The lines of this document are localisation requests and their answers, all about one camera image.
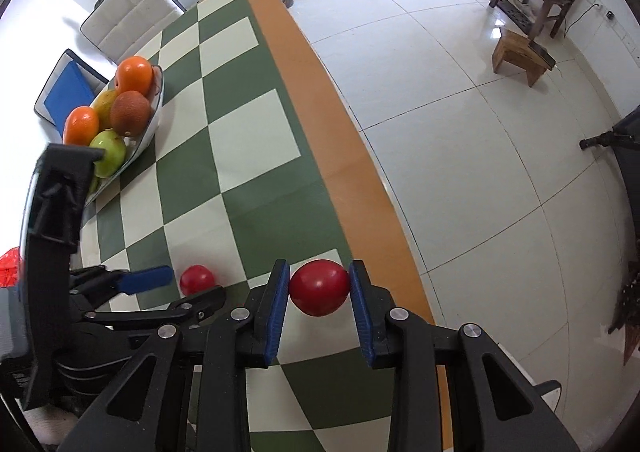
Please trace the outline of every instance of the silver screw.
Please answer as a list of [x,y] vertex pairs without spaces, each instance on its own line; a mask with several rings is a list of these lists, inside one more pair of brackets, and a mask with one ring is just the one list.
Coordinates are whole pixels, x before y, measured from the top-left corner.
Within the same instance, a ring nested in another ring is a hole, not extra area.
[[178,330],[172,324],[165,324],[158,328],[158,336],[160,338],[171,338],[176,333],[178,333]]
[[471,338],[478,338],[482,334],[482,330],[477,324],[465,324],[462,331],[466,336]]
[[231,318],[233,320],[245,320],[249,317],[249,310],[245,307],[237,307],[231,312]]
[[409,318],[409,312],[403,307],[395,307],[389,312],[389,316],[393,320],[407,320]]

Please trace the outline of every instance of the green and white checkered tablecloth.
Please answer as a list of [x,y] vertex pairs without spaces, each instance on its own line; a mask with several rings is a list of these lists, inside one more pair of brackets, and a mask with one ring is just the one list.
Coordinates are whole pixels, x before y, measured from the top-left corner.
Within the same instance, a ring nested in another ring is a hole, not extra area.
[[[169,265],[179,277],[202,264],[225,286],[227,307],[265,283],[276,258],[292,272],[316,257],[347,266],[350,249],[249,1],[205,0],[140,54],[164,71],[160,126],[87,208],[84,266]],[[103,309],[179,297],[173,283]],[[392,385],[391,370],[366,367],[349,301],[318,319],[289,302],[277,365],[247,373],[252,448],[382,452]]]

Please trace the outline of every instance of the blue cushion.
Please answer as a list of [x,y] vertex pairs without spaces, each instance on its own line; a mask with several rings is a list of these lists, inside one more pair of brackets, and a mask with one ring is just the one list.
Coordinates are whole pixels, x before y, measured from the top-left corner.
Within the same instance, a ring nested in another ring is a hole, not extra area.
[[78,65],[73,60],[69,61],[44,99],[44,106],[60,136],[65,130],[65,121],[69,113],[78,106],[91,105],[94,98],[94,92],[91,91]]

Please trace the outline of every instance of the small wooden step stool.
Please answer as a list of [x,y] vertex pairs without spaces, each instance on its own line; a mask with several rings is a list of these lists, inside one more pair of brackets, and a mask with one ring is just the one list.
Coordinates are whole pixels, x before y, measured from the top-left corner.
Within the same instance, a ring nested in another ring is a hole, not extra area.
[[552,70],[556,65],[556,60],[547,53],[545,48],[504,26],[500,27],[500,41],[495,47],[491,61],[494,65],[494,73],[498,73],[504,61],[525,70],[529,87],[533,86],[546,70]]

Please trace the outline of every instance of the orange fruit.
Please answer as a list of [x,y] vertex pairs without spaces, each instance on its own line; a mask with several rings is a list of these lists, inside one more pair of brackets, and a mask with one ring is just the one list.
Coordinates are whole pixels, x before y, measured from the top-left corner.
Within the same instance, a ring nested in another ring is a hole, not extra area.
[[144,57],[134,55],[123,60],[116,69],[116,91],[138,91],[146,95],[154,79],[154,70]]
[[137,137],[151,117],[151,106],[138,91],[120,93],[111,106],[111,127],[121,137]]
[[89,106],[79,106],[69,113],[65,121],[62,143],[89,145],[100,129],[98,113]]

